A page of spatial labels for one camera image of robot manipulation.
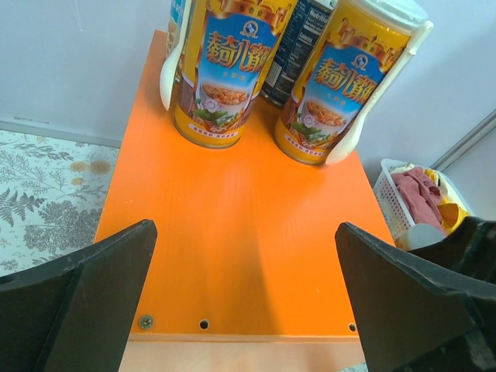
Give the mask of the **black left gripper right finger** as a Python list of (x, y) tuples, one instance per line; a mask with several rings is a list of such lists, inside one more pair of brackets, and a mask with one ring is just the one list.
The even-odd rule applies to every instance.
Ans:
[(416, 287), (422, 259), (344, 222), (336, 249), (370, 371), (493, 371), (495, 286)]

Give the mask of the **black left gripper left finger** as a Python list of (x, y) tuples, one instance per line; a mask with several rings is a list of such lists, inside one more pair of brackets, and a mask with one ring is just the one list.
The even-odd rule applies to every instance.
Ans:
[(157, 241), (143, 220), (1, 278), (3, 371), (117, 371)]

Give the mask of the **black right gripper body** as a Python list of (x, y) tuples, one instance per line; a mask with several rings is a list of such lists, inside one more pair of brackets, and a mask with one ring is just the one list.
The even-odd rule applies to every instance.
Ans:
[(408, 278), (411, 286), (495, 286), (494, 221), (466, 217), (446, 238), (412, 254), (422, 259), (420, 267), (428, 267), (429, 273), (412, 272)]

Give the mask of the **yellow can white lid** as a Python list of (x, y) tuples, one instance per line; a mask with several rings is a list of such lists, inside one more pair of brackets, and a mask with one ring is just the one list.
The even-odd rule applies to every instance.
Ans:
[(410, 251), (438, 243), (445, 237), (446, 234), (439, 229), (420, 223), (397, 234), (394, 243), (397, 248)]

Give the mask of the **orange wooden box shelf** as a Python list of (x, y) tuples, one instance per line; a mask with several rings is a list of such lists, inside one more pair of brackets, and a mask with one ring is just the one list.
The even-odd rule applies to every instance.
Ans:
[(157, 243), (124, 371), (336, 371), (363, 362), (336, 252), (351, 222), (390, 243), (359, 157), (311, 167), (257, 101), (240, 141), (194, 145), (159, 96), (156, 31), (96, 234), (143, 219)]

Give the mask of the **yellow can with spoon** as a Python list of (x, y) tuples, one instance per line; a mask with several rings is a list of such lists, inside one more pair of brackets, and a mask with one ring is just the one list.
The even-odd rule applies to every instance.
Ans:
[(276, 144), (323, 164), (428, 14), (415, 1), (339, 1), (276, 121)]

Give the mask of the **blue tin can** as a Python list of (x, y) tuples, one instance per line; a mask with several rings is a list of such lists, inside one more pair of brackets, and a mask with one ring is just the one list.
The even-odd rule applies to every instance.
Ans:
[(331, 0), (296, 3), (261, 88), (266, 100), (279, 107), (286, 104), (336, 4)]
[(184, 18), (185, 0), (172, 0), (170, 2), (170, 17), (167, 24), (167, 42), (165, 46), (165, 59), (179, 43), (181, 25)]

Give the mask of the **yellow porridge can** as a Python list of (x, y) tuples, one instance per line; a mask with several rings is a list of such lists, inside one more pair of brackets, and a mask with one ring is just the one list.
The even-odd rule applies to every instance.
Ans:
[(193, 143), (236, 144), (260, 93), (294, 1), (195, 1), (174, 124)]

